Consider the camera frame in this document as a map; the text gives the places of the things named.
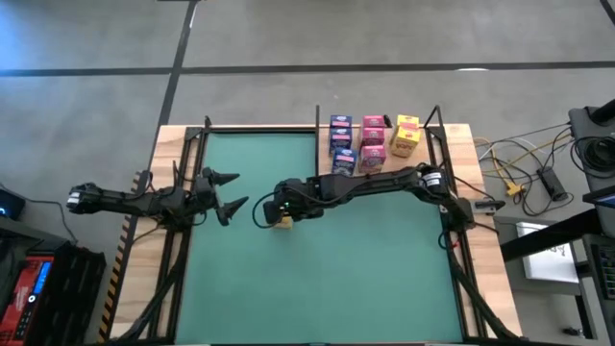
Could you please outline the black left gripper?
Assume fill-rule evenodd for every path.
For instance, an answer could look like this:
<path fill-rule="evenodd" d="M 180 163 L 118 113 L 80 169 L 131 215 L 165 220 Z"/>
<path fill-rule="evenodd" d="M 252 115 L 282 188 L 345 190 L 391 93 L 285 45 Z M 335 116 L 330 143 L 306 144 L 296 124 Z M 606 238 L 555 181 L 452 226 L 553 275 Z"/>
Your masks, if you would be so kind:
<path fill-rule="evenodd" d="M 219 223 L 226 227 L 236 212 L 249 200 L 248 196 L 241 197 L 230 203 L 219 202 L 216 185 L 225 185 L 239 177 L 238 173 L 219 173 L 210 167 L 203 169 L 203 178 L 206 185 L 194 187 L 191 197 L 187 201 L 187 213 L 206 214 L 208 210 L 215 210 Z"/>

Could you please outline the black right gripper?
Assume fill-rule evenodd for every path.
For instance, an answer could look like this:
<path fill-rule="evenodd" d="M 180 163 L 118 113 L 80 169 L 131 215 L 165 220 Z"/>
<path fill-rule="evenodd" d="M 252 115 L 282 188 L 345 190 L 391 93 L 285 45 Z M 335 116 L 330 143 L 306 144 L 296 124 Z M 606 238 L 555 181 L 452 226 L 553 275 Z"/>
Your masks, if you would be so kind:
<path fill-rule="evenodd" d="M 305 182 L 292 178 L 278 183 L 273 200 L 263 203 L 266 222 L 277 224 L 285 216 L 294 222 L 323 217 L 325 197 L 321 191 L 322 183 L 322 177 L 311 177 Z"/>

